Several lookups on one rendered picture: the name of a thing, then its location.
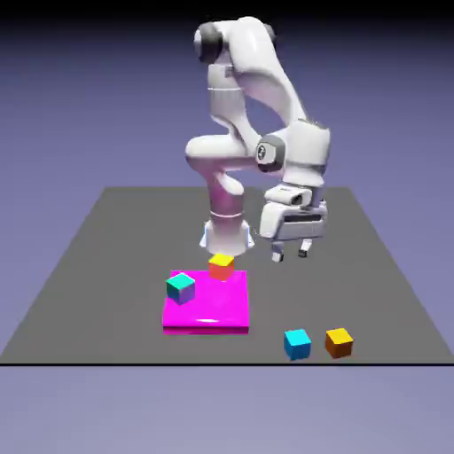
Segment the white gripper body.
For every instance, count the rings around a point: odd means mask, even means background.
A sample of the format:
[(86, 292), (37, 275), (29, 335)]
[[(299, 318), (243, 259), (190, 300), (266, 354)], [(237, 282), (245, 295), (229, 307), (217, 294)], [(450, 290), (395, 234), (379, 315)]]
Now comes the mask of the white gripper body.
[(325, 233), (327, 204), (317, 207), (267, 202), (262, 210), (259, 235), (270, 241), (321, 238)]

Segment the small yellow red cube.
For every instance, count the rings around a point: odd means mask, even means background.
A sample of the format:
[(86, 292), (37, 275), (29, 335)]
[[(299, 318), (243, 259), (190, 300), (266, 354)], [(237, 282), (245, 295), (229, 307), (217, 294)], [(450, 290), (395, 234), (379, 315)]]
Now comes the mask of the small yellow red cube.
[(208, 275), (216, 280), (226, 281), (234, 273), (234, 257), (214, 254), (208, 261)]

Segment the small cyan cube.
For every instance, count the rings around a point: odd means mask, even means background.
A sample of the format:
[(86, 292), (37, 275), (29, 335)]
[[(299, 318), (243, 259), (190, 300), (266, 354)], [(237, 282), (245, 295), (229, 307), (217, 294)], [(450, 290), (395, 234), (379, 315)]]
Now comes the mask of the small cyan cube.
[(308, 358), (311, 346), (311, 338), (304, 329), (284, 332), (284, 349), (291, 361)]

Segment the small orange cube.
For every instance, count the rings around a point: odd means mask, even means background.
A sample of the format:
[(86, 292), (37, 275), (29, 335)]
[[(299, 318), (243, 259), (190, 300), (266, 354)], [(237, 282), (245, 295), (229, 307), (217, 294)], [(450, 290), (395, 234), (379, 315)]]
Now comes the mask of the small orange cube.
[(328, 330), (325, 335), (325, 348), (334, 359), (352, 354), (354, 338), (343, 328)]

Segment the small teal cube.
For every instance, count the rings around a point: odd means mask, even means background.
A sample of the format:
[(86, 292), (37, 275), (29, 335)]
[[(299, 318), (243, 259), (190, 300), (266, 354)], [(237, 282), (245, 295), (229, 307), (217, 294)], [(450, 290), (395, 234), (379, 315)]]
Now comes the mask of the small teal cube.
[(195, 280), (183, 272), (166, 281), (167, 297), (178, 305), (185, 304), (195, 297)]

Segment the large magenta box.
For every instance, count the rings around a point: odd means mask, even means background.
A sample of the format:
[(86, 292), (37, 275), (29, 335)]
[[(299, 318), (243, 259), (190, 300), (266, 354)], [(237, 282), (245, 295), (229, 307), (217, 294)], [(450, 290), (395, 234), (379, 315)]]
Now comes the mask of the large magenta box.
[(195, 297), (178, 305), (166, 295), (162, 311), (165, 334), (247, 334), (250, 326), (247, 272), (235, 270), (226, 281), (211, 278), (207, 270), (172, 270), (195, 280)]

